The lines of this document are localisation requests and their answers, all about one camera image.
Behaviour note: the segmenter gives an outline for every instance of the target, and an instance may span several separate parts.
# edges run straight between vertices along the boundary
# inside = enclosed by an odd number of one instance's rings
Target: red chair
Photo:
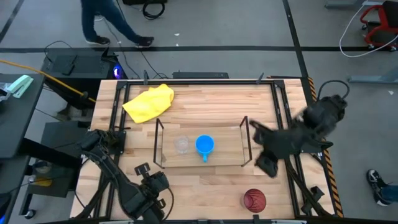
[[[373,9],[379,10],[380,22],[365,21],[363,19]],[[370,32],[365,37],[365,42],[369,44],[370,49],[375,48],[375,46],[381,47],[387,44],[389,41],[392,40],[392,38],[394,38],[395,35],[398,34],[398,2],[385,1],[381,6],[370,7],[362,14],[361,22],[365,24],[363,25],[362,30],[366,29],[370,30]],[[389,40],[375,41],[373,36],[376,33],[380,32],[387,32],[393,34],[392,38]],[[391,47],[391,51],[397,50],[396,49],[396,47],[398,47],[397,41],[389,44],[389,46]]]

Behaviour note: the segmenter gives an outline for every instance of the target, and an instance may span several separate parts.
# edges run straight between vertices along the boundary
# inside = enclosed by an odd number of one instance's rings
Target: yellow cable
[[[69,90],[71,90],[71,91],[73,91],[73,92],[79,94],[80,96],[83,96],[83,95],[84,95],[84,94],[83,94],[82,92],[80,92],[79,90],[77,90],[77,89],[75,89],[75,88],[73,88],[73,87],[71,87],[71,86],[69,86],[69,85],[63,83],[63,82],[60,81],[59,79],[54,78],[54,77],[52,77],[51,75],[49,75],[49,74],[47,74],[47,73],[45,73],[45,72],[43,72],[43,71],[34,69],[34,68],[32,68],[32,67],[29,67],[29,66],[19,65],[19,64],[17,64],[17,63],[9,62],[9,61],[2,60],[2,59],[0,59],[0,62],[1,62],[1,63],[6,63],[6,64],[8,64],[8,65],[16,66],[16,67],[19,67],[19,68],[24,68],[24,69],[32,70],[32,71],[34,71],[34,72],[37,72],[37,73],[39,73],[39,74],[44,75],[46,78],[49,78],[49,79],[55,81],[56,83],[58,83],[58,84],[64,86],[65,88],[68,88]],[[89,97],[88,99],[89,99],[90,101],[92,101],[92,102],[95,103],[95,100],[94,100],[94,99],[92,99],[92,98],[90,98],[90,97]]]

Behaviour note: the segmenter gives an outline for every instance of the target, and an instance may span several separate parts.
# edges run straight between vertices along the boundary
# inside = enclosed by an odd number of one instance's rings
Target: jeans
[[[381,197],[389,202],[398,202],[398,185],[388,185],[381,189]]]
[[[86,40],[95,41],[97,33],[94,30],[94,16],[101,14],[107,21],[127,39],[137,43],[139,36],[133,31],[129,24],[123,19],[119,9],[113,0],[80,0],[81,1],[81,26]]]

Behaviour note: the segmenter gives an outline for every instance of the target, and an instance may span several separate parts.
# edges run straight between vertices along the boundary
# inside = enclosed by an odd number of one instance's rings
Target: white cable
[[[393,42],[398,38],[398,35],[396,35],[396,37],[395,37],[392,41],[386,43],[386,44],[383,45],[382,47],[376,48],[376,49],[374,49],[374,50],[372,50],[372,51],[369,51],[369,52],[366,52],[366,53],[364,53],[364,54],[360,54],[360,55],[347,55],[347,54],[345,54],[345,53],[343,52],[343,49],[341,48],[341,41],[343,40],[344,35],[346,35],[349,25],[351,25],[351,23],[353,22],[353,20],[354,20],[354,18],[356,17],[356,15],[358,15],[358,13],[363,9],[363,7],[365,6],[365,3],[366,3],[366,2],[363,3],[362,7],[361,7],[361,8],[356,12],[356,14],[351,18],[351,20],[349,21],[349,23],[348,23],[348,25],[347,25],[347,27],[346,27],[346,30],[344,30],[343,35],[341,36],[340,41],[339,41],[339,43],[338,43],[338,45],[339,45],[339,47],[340,47],[340,52],[341,52],[344,56],[346,56],[346,57],[349,57],[349,58],[356,58],[356,57],[365,56],[365,55],[367,55],[367,54],[370,54],[370,53],[372,53],[372,52],[375,52],[375,51],[377,51],[377,50],[380,50],[380,49],[382,49],[383,47],[388,46],[389,44],[393,43]]]

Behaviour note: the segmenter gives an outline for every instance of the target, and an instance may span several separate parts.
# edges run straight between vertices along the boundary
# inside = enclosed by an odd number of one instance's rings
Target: red cup
[[[243,205],[250,212],[262,212],[267,205],[266,196],[258,189],[250,189],[243,195]]]

